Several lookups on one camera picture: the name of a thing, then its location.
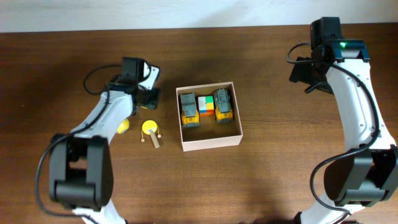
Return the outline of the multicolour puzzle cube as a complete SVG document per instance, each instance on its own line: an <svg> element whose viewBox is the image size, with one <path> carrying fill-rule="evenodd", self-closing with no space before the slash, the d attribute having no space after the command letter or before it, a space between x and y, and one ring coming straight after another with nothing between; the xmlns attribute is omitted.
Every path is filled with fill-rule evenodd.
<svg viewBox="0 0 398 224"><path fill-rule="evenodd" d="M199 96L198 110L200 116L214 115L215 106L213 96Z"/></svg>

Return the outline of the yellow grey dump truck toy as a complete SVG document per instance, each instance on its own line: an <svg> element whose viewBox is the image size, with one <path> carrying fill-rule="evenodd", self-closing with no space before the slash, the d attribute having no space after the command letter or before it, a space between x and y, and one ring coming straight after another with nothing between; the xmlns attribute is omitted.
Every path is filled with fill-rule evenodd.
<svg viewBox="0 0 398 224"><path fill-rule="evenodd" d="M197 110L197 104L194 93L180 95L182 107L182 124L184 128L191 128L200 125L200 115Z"/></svg>

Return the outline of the yellow ball with eye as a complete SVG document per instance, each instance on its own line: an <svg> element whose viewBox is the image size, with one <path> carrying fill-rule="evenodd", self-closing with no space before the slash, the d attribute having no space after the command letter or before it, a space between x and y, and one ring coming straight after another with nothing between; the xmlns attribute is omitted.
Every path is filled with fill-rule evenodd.
<svg viewBox="0 0 398 224"><path fill-rule="evenodd" d="M124 119L116 130L117 134L123 134L129 129L129 120Z"/></svg>

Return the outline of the yellow grey mixer truck toy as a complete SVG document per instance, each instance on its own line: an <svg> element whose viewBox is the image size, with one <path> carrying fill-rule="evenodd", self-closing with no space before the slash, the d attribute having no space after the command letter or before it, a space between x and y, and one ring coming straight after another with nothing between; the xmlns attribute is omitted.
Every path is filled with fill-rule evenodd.
<svg viewBox="0 0 398 224"><path fill-rule="evenodd" d="M227 89L216 90L213 94L215 101L215 118L217 123L228 123L233 120L231 98Z"/></svg>

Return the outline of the yellow wooden pellet drum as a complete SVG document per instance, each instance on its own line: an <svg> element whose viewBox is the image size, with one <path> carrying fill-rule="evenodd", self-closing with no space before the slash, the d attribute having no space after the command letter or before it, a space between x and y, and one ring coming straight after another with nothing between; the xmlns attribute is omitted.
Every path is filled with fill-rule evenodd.
<svg viewBox="0 0 398 224"><path fill-rule="evenodd" d="M154 147L160 147L158 139L162 137L158 124L154 120L147 120L143 122L141 127L141 142L145 142L144 135L149 135Z"/></svg>

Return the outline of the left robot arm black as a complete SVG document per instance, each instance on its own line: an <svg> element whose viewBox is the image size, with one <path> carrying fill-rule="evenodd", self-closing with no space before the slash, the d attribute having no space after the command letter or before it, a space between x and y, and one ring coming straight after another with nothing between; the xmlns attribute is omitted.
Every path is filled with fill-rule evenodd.
<svg viewBox="0 0 398 224"><path fill-rule="evenodd" d="M56 134L42 158L49 159L49 197L85 223L126 223L114 206L109 145L122 122L139 107L154 110L160 68L141 58L124 57L121 72L96 92L99 102L68 134Z"/></svg>

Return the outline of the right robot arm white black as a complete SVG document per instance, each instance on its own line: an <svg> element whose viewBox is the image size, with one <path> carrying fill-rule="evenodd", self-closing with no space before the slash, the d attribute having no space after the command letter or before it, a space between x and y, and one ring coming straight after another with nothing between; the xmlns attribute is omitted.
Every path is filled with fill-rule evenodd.
<svg viewBox="0 0 398 224"><path fill-rule="evenodd" d="M324 193L299 212L295 223L343 223L349 216L389 200L397 189L397 144L383 121L362 40L344 38L338 17L310 26L309 57L298 57L289 80L307 91L334 95L345 137L345 151L319 163Z"/></svg>

